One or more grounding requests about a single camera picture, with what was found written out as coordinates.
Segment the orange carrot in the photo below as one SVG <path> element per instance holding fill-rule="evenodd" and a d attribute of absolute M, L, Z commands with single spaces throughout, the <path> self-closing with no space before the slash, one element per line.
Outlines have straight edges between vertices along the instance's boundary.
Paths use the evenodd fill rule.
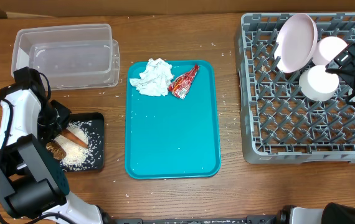
<path fill-rule="evenodd" d="M 64 129 L 60 133 L 60 135 L 67 138 L 68 140 L 72 141 L 73 143 L 83 147 L 83 148 L 88 148 L 87 144 L 85 144 L 81 139 L 79 139 L 76 135 L 74 135 L 68 129 Z"/>

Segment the red snack wrapper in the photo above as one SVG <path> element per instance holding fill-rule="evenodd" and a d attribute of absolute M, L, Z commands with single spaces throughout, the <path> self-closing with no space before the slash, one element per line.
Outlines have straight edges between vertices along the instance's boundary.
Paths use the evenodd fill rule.
<path fill-rule="evenodd" d="M 175 80 L 173 80 L 168 86 L 168 91 L 170 91 L 176 98 L 182 100 L 185 99 L 198 73 L 198 70 L 199 66 L 198 64 L 195 64 L 190 71 L 178 76 Z"/>

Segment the clear plastic bin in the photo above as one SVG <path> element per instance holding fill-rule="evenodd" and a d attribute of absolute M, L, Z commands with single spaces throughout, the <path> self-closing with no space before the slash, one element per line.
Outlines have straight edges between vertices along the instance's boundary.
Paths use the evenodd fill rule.
<path fill-rule="evenodd" d="M 11 71 L 24 67 L 43 73 L 51 90 L 114 87 L 120 81 L 120 51 L 109 24 L 21 29 Z"/>

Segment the pink plastic bowl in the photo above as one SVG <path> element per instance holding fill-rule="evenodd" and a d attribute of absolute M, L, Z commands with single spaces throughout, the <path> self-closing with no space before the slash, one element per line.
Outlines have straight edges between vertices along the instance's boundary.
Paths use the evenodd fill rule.
<path fill-rule="evenodd" d="M 325 37 L 317 43 L 312 62 L 315 65 L 327 65 L 347 46 L 348 44 L 339 37 Z"/>

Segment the large white plate with rice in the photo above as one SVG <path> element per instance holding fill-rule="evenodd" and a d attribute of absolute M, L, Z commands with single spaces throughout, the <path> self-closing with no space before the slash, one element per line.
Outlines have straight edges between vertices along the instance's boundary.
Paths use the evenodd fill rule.
<path fill-rule="evenodd" d="M 303 68 L 311 59 L 317 44 L 318 31 L 315 22 L 307 14 L 294 14 L 280 29 L 274 53 L 280 58 L 277 68 L 292 73 Z"/>

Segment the grey dishwasher rack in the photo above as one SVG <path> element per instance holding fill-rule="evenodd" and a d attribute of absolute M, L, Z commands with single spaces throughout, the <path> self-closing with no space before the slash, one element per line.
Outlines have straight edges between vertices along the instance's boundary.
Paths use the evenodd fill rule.
<path fill-rule="evenodd" d="M 311 101 L 300 72 L 279 71 L 277 36 L 288 13 L 246 13 L 235 38 L 244 159 L 251 164 L 355 163 L 355 105 L 340 81 L 331 99 Z"/>

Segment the brown food scrap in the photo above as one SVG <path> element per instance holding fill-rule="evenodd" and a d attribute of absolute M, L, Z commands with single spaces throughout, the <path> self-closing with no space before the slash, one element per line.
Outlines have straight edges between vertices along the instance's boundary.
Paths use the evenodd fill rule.
<path fill-rule="evenodd" d="M 60 144 L 58 144 L 57 142 L 48 142 L 46 144 L 46 149 L 52 153 L 53 158 L 61 161 L 62 159 L 64 159 L 66 157 L 66 152 L 64 151 L 64 149 L 62 148 L 62 146 Z"/>

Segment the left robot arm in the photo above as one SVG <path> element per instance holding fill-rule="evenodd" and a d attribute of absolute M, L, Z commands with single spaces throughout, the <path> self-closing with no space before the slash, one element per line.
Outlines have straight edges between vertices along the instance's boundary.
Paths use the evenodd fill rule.
<path fill-rule="evenodd" d="M 45 147 L 69 115 L 48 101 L 44 87 L 2 88 L 0 106 L 0 207 L 31 223 L 111 223 L 107 212 L 70 191 L 65 173 Z M 5 223 L 1 214 L 0 222 Z"/>

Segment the teal plastic serving tray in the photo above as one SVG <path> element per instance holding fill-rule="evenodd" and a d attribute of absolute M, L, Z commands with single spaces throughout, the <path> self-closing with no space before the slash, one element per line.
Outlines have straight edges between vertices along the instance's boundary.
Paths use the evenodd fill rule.
<path fill-rule="evenodd" d="M 205 60 L 169 64 L 175 76 L 199 66 L 183 100 L 126 85 L 126 172 L 134 179 L 211 177 L 221 167 L 214 69 Z"/>

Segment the white tissue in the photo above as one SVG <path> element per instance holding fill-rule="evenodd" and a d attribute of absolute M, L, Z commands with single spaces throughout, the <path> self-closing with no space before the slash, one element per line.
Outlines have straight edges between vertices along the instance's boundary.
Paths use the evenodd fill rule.
<path fill-rule="evenodd" d="M 139 74 L 139 78 L 130 78 L 131 86 L 139 94 L 147 96 L 166 96 L 174 75 L 171 73 L 172 65 L 158 58 L 150 58 L 146 68 Z"/>

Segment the pale green bowl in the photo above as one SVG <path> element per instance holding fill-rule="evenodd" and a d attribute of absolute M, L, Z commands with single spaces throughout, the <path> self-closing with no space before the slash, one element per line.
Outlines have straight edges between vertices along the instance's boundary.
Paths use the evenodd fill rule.
<path fill-rule="evenodd" d="M 323 65 L 316 65 L 303 72 L 299 79 L 302 93 L 313 101 L 327 101 L 339 86 L 339 77 L 327 73 Z"/>

